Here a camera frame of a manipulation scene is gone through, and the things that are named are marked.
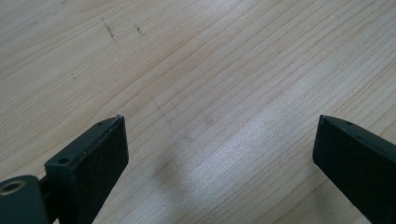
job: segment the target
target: black plastic jaw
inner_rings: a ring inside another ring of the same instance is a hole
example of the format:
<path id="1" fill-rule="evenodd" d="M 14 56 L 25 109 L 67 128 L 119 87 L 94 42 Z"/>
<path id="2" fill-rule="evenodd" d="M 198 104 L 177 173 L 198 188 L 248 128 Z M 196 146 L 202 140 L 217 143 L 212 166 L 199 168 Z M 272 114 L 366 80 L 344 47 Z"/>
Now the black plastic jaw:
<path id="1" fill-rule="evenodd" d="M 92 223 L 128 160 L 124 118 L 103 120 L 47 161 L 39 182 L 0 183 L 0 223 Z"/>
<path id="2" fill-rule="evenodd" d="M 342 119 L 320 116 L 314 163 L 373 223 L 396 223 L 396 146 Z"/>

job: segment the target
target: dark mark on wood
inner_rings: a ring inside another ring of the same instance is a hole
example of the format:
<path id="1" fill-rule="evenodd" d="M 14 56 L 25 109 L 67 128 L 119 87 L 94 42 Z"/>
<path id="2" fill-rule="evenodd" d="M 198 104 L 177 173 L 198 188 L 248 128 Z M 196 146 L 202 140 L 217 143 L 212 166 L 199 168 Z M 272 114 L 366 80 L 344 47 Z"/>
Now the dark mark on wood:
<path id="1" fill-rule="evenodd" d="M 140 30 L 140 27 L 138 27 L 137 25 L 135 25 L 134 28 L 136 28 L 136 31 L 140 34 L 140 36 L 145 35 L 145 34 L 143 34 L 142 31 Z"/>
<path id="2" fill-rule="evenodd" d="M 100 19 L 100 20 L 102 21 L 103 25 L 106 27 L 107 32 L 110 34 L 111 39 L 112 39 L 112 40 L 114 41 L 114 43 L 118 46 L 118 44 L 117 44 L 117 42 L 116 42 L 116 39 L 114 38 L 113 31 L 111 30 L 111 27 L 110 27 L 109 25 L 107 25 L 107 23 L 105 23 L 105 19 L 104 19 L 104 18 L 102 18 L 102 19 Z"/>

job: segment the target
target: wooden table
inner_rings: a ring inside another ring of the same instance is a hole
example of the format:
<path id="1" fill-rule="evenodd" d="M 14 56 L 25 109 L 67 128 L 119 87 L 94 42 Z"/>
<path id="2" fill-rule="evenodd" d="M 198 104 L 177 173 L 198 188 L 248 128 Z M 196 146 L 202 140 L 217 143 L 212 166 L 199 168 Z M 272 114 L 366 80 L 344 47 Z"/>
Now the wooden table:
<path id="1" fill-rule="evenodd" d="M 320 114 L 396 143 L 396 3 L 4 0 L 0 177 L 126 118 L 95 223 L 368 223 L 312 162 Z"/>

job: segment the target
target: wood grain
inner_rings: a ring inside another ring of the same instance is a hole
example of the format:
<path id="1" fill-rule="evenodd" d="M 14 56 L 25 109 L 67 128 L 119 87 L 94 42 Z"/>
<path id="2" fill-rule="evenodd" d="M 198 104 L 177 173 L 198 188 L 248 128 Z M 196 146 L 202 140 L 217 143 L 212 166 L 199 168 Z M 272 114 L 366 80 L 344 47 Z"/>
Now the wood grain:
<path id="1" fill-rule="evenodd" d="M 394 0 L 4 0 L 0 178 L 122 114 L 95 223 L 369 223 L 313 164 L 320 114 L 396 143 Z"/>

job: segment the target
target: scratch on wood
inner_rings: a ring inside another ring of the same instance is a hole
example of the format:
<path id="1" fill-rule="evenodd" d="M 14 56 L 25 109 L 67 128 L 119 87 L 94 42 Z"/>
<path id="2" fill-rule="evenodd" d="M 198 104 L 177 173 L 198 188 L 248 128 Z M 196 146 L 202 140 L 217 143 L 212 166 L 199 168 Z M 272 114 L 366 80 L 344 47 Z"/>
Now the scratch on wood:
<path id="1" fill-rule="evenodd" d="M 114 43 L 116 45 L 118 45 L 117 42 L 116 42 L 116 39 L 114 38 L 114 34 L 113 34 L 113 31 L 111 30 L 111 27 L 109 25 L 107 25 L 107 23 L 105 23 L 105 19 L 104 18 L 102 18 L 101 21 L 102 21 L 103 25 L 106 27 L 107 32 L 110 35 L 111 39 L 114 41 Z"/>

